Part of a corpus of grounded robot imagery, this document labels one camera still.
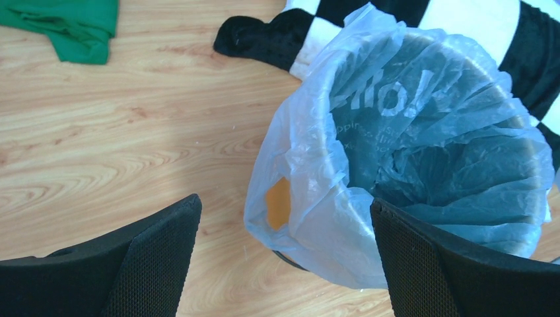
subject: white plastic bag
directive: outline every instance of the white plastic bag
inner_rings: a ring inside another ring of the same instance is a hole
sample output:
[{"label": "white plastic bag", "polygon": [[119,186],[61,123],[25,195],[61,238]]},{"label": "white plastic bag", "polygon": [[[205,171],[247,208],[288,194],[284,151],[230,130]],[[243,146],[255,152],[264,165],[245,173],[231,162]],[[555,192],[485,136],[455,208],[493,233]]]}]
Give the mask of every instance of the white plastic bag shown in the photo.
[{"label": "white plastic bag", "polygon": [[[385,288],[370,205],[381,197],[481,245],[529,256],[547,213],[551,149],[474,41],[365,5],[276,111],[250,180],[248,231],[309,271]],[[265,195],[290,182],[289,222]]]}]

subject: trash bag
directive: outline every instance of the trash bag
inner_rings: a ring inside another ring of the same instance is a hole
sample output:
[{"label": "trash bag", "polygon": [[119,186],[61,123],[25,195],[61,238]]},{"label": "trash bag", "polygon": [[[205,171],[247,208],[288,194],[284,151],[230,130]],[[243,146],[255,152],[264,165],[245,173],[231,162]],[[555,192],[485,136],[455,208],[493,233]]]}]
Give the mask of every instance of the trash bag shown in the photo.
[{"label": "trash bag", "polygon": [[[353,289],[386,288],[374,197],[489,248],[528,257],[547,215],[551,149],[508,74],[469,38],[407,28],[367,4],[276,111],[244,222],[266,247]],[[290,215],[265,195],[289,182]]]}]

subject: green cloth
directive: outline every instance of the green cloth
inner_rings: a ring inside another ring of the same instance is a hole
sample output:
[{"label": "green cloth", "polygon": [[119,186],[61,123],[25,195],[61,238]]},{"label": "green cloth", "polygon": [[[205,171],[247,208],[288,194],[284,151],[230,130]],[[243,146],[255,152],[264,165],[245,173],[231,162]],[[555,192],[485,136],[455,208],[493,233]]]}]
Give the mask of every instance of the green cloth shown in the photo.
[{"label": "green cloth", "polygon": [[0,24],[45,34],[60,61],[102,65],[118,9],[118,0],[0,0]]}]

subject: wooden floor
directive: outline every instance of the wooden floor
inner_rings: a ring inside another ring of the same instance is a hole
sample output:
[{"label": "wooden floor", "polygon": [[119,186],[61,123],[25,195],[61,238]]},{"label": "wooden floor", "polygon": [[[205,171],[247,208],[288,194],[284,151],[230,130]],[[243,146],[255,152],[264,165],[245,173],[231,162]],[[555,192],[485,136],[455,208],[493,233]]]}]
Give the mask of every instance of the wooden floor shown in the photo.
[{"label": "wooden floor", "polygon": [[[393,316],[284,264],[245,230],[252,164],[299,82],[212,50],[232,15],[281,0],[122,0],[108,65],[60,63],[37,34],[0,27],[0,260],[44,256],[198,193],[204,210],[178,316]],[[535,259],[560,256],[560,195]]]}]

